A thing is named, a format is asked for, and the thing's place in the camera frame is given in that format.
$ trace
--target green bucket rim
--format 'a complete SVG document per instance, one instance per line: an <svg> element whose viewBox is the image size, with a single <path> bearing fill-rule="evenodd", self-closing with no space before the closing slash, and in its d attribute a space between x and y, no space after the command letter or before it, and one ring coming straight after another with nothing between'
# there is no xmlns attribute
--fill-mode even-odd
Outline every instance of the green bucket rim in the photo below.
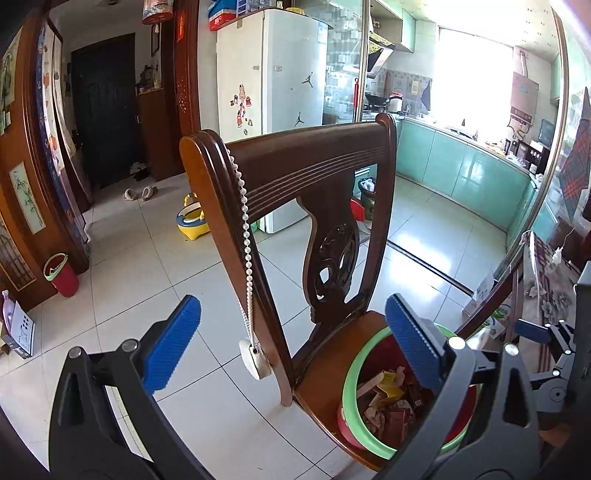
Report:
<svg viewBox="0 0 591 480"><path fill-rule="evenodd" d="M64 260L62 260L62 261L61 261L61 263L60 263L60 264L59 264L59 265L56 267L56 270L55 270L55 272L53 272L52 274L49 274L49 275L47 275L47 274L45 273L45 271L46 271L46 269L47 269L47 266L49 265L49 262L50 262L51 260L53 260L54 258L56 258L56 257L59 257L59 256L61 256L61 255L63 255L63 256L64 256ZM57 277L57 274L58 274L59 272L61 272L61 269L62 269L62 268L64 268L64 265L65 265L67 262L68 262L68 256L67 256L66 254L64 254L64 253L55 254L55 255L53 255L52 257L50 257L50 259L49 259L49 260L47 260L47 261L45 262L45 266L43 267L43 275L45 276L45 279L46 279L47 281L52 281L54 278L56 278L56 277Z"/></svg>
<svg viewBox="0 0 591 480"><path fill-rule="evenodd" d="M444 326L439 325L436 323L437 327L443 332L446 337L453 337L456 336L451 330L446 329ZM357 439L357 441L367 448L370 452L380 456L381 458L385 458L389 460L392 456L397 452L396 449L389 447L385 443L380 442L365 426L363 420L361 419L361 414L359 413L359 409L357 408L357 379L359 378L359 373L361 373L361 368L363 367L363 363L365 363L365 359L368 357L371 350L384 340L387 336L391 335L392 332L390 327L384 327L378 333L376 333L373 337L370 338L369 342L367 342L363 348L359 351L353 363L351 363L351 367L349 368L349 372L347 373L347 377L345 378L345 385L343 387L343 398L342 398L342 406L343 406L343 415L345 416L345 422L347 422L347 426L349 430L353 434L353 436ZM447 442L445 445L441 447L440 455L449 452L450 450L454 449L458 445L460 445L466 431L468 430L468 422L463 430L451 441Z"/></svg>

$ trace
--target kitchen counter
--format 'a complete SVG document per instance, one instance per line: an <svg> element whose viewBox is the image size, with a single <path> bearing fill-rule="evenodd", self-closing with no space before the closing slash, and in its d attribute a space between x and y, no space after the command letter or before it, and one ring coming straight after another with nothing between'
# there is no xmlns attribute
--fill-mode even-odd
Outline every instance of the kitchen counter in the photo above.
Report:
<svg viewBox="0 0 591 480"><path fill-rule="evenodd" d="M535 198L530 172L482 144L408 117L396 119L396 173L518 234Z"/></svg>
<svg viewBox="0 0 591 480"><path fill-rule="evenodd" d="M529 177L530 172L526 169L523 168L521 165L518 165L514 162L512 162L511 160L509 160L508 158L506 158L504 155L501 155L497 152L495 152L494 150L491 150L490 148L488 148L486 145L477 142L475 140L472 140L468 137L463 137L461 135L457 135L454 132L449 131L448 129L442 128L437 126L436 124L432 124L429 122L424 122L421 119L418 118L411 118L411 117L407 117L407 116L397 116L397 119L399 119L400 121L404 121L404 122L413 122L416 123L418 125L422 125L423 127L427 127L427 128L431 128L443 135L447 135L450 138L453 138L454 140L458 141L458 142L462 142L466 145L470 145L471 147L477 148L479 149L481 152L484 152L488 155L491 155L499 160L501 160L502 162L504 162L505 164L509 165L510 167L516 169L516 171L519 171L520 173L522 173L523 175L526 175Z"/></svg>

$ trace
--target plaid cloth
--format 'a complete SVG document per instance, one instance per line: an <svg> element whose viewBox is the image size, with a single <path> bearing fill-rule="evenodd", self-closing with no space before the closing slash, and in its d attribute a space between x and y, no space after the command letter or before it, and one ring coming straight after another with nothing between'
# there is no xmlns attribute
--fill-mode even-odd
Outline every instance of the plaid cloth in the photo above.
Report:
<svg viewBox="0 0 591 480"><path fill-rule="evenodd" d="M570 151L562 171L558 174L560 188L566 204L569 218L572 220L579 204L581 192L589 186L589 170L591 168L591 105L589 91L585 87L583 111L579 129L574 138L573 149Z"/></svg>

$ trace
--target chair backrest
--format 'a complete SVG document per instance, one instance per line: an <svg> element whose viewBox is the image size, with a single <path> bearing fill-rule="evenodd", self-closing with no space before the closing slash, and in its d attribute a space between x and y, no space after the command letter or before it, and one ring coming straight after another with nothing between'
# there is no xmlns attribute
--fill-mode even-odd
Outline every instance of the chair backrest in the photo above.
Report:
<svg viewBox="0 0 591 480"><path fill-rule="evenodd" d="M230 281L246 309L242 211L226 147L245 181L249 222L292 199L297 199L312 218L303 285L316 327L293 360L256 244L251 243L255 333L277 377L281 402L289 404L291 391L314 352L348 318L368 308L392 209L395 123L391 116L381 113L375 122L298 129L228 145L211 130L181 140L181 156L191 186L201 202ZM359 251L359 230L350 207L354 172L373 164L378 165L378 188L368 256L359 293L345 302ZM325 269L329 275L323 281L320 273Z"/></svg>

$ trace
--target blue gripper pad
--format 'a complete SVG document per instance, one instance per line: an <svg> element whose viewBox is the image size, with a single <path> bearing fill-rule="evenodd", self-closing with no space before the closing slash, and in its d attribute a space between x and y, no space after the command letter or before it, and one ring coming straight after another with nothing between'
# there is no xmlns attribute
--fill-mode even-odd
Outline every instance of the blue gripper pad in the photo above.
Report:
<svg viewBox="0 0 591 480"><path fill-rule="evenodd" d="M443 386L446 337L433 322L418 317L399 293L386 301L386 322L419 384L438 394Z"/></svg>
<svg viewBox="0 0 591 480"><path fill-rule="evenodd" d="M186 295L174 309L162 334L144 359L144 388L149 395L166 387L201 321L201 304Z"/></svg>

